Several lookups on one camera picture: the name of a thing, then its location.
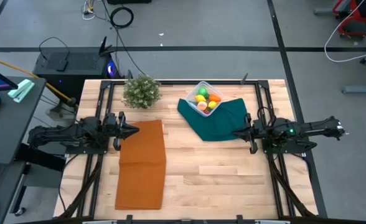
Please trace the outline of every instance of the green plant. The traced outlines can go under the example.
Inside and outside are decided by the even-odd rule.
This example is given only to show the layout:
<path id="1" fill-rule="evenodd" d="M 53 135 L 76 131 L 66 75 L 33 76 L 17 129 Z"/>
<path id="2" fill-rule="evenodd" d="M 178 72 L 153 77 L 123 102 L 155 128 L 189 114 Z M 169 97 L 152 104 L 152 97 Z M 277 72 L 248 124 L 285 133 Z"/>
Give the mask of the green plant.
<path id="1" fill-rule="evenodd" d="M 137 78 L 126 81 L 123 97 L 126 106 L 147 109 L 161 99 L 159 82 L 140 73 Z"/>

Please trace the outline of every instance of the green ball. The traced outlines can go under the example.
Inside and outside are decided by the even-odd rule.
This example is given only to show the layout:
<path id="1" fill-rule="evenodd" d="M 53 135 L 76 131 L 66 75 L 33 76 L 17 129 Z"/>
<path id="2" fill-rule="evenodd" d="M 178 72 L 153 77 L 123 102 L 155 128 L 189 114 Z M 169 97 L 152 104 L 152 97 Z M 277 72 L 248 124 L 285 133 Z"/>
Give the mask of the green ball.
<path id="1" fill-rule="evenodd" d="M 198 95 L 207 96 L 208 95 L 207 90 L 204 87 L 200 88 L 198 90 Z"/>

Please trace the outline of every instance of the blue light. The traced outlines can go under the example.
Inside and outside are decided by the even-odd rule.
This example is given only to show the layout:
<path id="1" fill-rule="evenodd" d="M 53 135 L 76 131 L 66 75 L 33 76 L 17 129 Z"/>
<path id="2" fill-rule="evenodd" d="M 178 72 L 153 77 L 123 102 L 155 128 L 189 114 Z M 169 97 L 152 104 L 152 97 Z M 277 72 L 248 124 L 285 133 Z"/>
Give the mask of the blue light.
<path id="1" fill-rule="evenodd" d="M 107 73 L 111 78 L 115 78 L 115 64 L 112 60 L 108 62 Z"/>

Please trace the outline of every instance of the green cloth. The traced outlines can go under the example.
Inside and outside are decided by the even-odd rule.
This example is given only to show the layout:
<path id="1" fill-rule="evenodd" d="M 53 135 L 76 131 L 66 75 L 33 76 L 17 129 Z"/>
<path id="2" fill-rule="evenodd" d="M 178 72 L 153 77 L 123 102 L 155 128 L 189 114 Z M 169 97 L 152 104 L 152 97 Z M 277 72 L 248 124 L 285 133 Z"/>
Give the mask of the green cloth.
<path id="1" fill-rule="evenodd" d="M 179 100 L 178 112 L 203 141 L 225 141 L 236 139 L 232 135 L 244 126 L 246 108 L 243 99 L 221 103 L 208 117 L 203 117 L 189 106 L 186 100 Z"/>

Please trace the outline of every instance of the toy fruit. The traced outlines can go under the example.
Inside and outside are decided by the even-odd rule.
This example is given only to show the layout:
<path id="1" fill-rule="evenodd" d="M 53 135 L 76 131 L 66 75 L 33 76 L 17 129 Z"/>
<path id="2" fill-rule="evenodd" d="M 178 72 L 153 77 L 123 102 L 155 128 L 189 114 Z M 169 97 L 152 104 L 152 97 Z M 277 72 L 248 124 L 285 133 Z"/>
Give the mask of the toy fruit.
<path id="1" fill-rule="evenodd" d="M 198 90 L 198 93 L 197 93 L 198 95 L 203 95 L 203 96 L 207 96 L 208 95 L 208 92 L 207 92 L 207 90 L 204 88 L 204 87 L 202 87 L 202 88 L 200 88 L 199 90 Z"/>
<path id="2" fill-rule="evenodd" d="M 211 109 L 214 109 L 216 107 L 216 105 L 218 105 L 218 103 L 216 103 L 215 101 L 211 101 L 208 103 L 208 107 Z"/>
<path id="3" fill-rule="evenodd" d="M 207 106 L 208 106 L 207 103 L 204 102 L 204 101 L 199 102 L 198 105 L 197 105 L 198 109 L 202 110 L 202 111 L 206 110 Z"/>
<path id="4" fill-rule="evenodd" d="M 207 101 L 203 95 L 195 96 L 195 100 L 197 100 L 197 102 Z"/>
<path id="5" fill-rule="evenodd" d="M 220 102 L 220 97 L 219 96 L 217 96 L 217 95 L 215 95 L 215 94 L 210 94 L 209 95 L 209 100 L 210 101 L 214 101 L 214 102 Z"/>

